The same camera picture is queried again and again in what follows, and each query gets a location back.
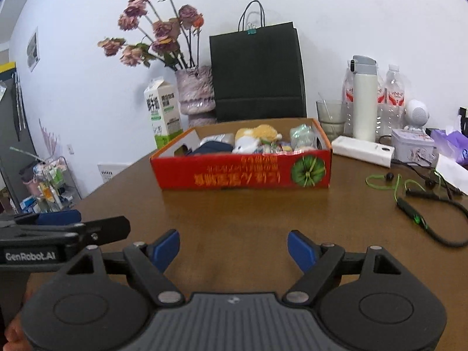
plush toy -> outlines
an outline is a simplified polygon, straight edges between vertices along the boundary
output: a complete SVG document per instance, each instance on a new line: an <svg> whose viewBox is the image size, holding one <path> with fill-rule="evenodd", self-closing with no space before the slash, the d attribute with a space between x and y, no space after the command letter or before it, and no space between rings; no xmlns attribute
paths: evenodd
<svg viewBox="0 0 468 351"><path fill-rule="evenodd" d="M260 140L252 136L236 138L233 153L252 154L260 149Z"/></svg>
<svg viewBox="0 0 468 351"><path fill-rule="evenodd" d="M236 141L244 136L258 138L260 141L273 143L283 138L271 125L262 124L256 128L239 129L235 135Z"/></svg>

bag handle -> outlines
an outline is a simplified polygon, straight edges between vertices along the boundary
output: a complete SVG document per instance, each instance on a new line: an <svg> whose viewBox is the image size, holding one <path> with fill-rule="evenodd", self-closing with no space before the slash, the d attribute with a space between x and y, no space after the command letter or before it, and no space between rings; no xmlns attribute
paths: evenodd
<svg viewBox="0 0 468 351"><path fill-rule="evenodd" d="M253 0L250 1L247 7L245 8L244 12L242 13L242 16L240 16L239 24L237 25L237 31L240 32L240 22L242 21L242 31L244 31L244 24L245 24L245 14L247 13L247 9L249 9L250 5L253 3L258 3L260 6L260 27L265 27L265 10L263 9L263 5L261 4L260 1L258 0Z"/></svg>

ceiling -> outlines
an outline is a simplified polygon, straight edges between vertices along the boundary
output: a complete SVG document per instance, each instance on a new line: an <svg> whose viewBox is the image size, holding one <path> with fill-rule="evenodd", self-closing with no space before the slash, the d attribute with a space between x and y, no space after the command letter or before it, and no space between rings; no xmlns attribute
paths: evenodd
<svg viewBox="0 0 468 351"><path fill-rule="evenodd" d="M0 2L0 48L10 40L21 10L27 0L2 0Z"/></svg>

wall outlet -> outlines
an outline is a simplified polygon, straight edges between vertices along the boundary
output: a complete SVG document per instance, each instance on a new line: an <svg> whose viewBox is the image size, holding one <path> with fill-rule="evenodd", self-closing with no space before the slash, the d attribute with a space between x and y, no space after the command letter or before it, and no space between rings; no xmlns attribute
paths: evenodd
<svg viewBox="0 0 468 351"><path fill-rule="evenodd" d="M115 177L122 170L126 169L130 164L97 164L97 168L102 176L102 181L106 183Z"/></svg>

white thermos bottle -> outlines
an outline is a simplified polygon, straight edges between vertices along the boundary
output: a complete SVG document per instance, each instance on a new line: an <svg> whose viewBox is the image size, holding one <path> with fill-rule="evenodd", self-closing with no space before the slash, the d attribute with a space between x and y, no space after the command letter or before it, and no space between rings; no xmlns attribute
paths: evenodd
<svg viewBox="0 0 468 351"><path fill-rule="evenodd" d="M375 142L377 120L377 63L355 55L350 64L354 73L353 137Z"/></svg>

